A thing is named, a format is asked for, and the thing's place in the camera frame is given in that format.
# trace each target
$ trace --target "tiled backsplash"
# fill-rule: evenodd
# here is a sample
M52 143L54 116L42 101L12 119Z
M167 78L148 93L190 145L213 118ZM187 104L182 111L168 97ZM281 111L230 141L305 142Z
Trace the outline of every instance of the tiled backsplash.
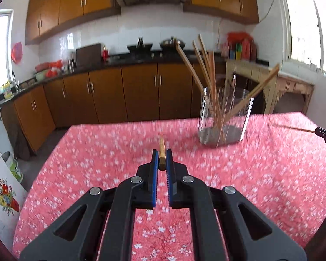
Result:
M122 14L108 17L57 34L39 46L40 62L56 61L64 48L79 48L103 43L110 54L128 52L127 45L153 43L152 50L160 49L160 42L176 36L193 49L192 41L201 34L207 49L216 49L220 29L220 43L229 31L245 31L245 26L229 20L183 12L181 5L145 5L123 7Z

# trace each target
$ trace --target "triangular cutout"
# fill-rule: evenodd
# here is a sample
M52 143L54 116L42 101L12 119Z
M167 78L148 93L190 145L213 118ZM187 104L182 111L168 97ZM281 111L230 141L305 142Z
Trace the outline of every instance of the triangular cutout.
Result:
M250 236L254 241L257 241L272 233L272 229L259 216L250 211L246 205L239 204L239 210L242 214L245 224L250 232Z
M72 241L75 238L77 229L80 226L84 213L86 212L87 205L81 206L77 209L55 232L56 236Z

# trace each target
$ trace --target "electrical cord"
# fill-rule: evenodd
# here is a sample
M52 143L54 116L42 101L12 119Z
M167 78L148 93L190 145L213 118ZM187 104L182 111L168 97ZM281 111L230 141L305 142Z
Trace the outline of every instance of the electrical cord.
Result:
M274 4L274 1L275 0L273 0L273 2L272 2L272 4L270 5L270 7L269 7L269 10L268 10L268 12L267 12L267 14L264 16L264 18L263 19L261 19L258 23L261 23L267 16L268 16L268 14L269 14L269 12L270 12L270 10L271 10L271 8L272 8L272 6L273 6L273 4Z

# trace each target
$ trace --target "silver screw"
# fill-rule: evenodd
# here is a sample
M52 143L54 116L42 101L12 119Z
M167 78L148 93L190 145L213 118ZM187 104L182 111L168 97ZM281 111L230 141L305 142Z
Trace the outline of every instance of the silver screw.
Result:
M233 186L226 186L225 187L225 193L234 194L235 193L235 188Z
M132 177L132 178L130 179L130 181L131 181L132 183L141 183L143 180L142 180L141 177L139 177L139 176L135 176L135 177Z
M90 189L89 193L91 195L99 195L101 192L101 189L99 187L93 187Z
M183 181L187 182L187 183L190 183L190 182L194 181L194 178L192 176L184 176Z

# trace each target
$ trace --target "pink floral tablecloth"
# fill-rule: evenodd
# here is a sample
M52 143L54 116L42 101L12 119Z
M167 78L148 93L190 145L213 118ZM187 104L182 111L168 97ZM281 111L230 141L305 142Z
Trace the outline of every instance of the pink floral tablecloth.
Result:
M212 187L235 186L301 246L326 216L326 144L301 113L255 115L241 143L210 149L197 138L197 119L71 127L37 176L16 227L13 253L22 249L93 186L108 189L133 176L159 149ZM132 259L193 260L188 210L169 208L159 172L157 207L137 210Z

